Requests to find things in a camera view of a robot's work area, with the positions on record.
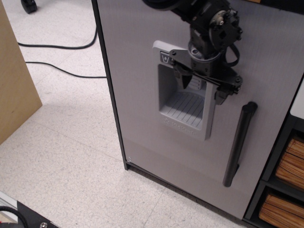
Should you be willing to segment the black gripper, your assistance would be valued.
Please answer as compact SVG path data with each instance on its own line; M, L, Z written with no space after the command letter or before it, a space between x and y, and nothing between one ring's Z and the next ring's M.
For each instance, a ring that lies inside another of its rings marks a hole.
M193 76L217 85L216 105L222 105L229 95L238 94L243 83L242 77L221 61L221 54L210 59L193 47L186 50L173 49L169 52L173 60L173 71L179 86L186 89Z

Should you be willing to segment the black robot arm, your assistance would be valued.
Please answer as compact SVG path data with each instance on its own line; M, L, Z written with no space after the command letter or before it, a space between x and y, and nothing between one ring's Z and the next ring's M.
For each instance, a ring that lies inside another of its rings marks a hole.
M216 104L237 94L242 77L233 70L240 53L235 42L243 30L239 16L227 0L146 0L150 8L172 11L190 25L190 40L186 50L169 52L175 77L186 88L192 77L217 86Z

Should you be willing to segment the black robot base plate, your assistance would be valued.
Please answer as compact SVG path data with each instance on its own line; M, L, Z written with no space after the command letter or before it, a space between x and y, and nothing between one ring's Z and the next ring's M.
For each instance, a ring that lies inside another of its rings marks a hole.
M17 222L1 222L1 228L58 228L55 223L17 201L17 207L1 206L1 212L17 217Z

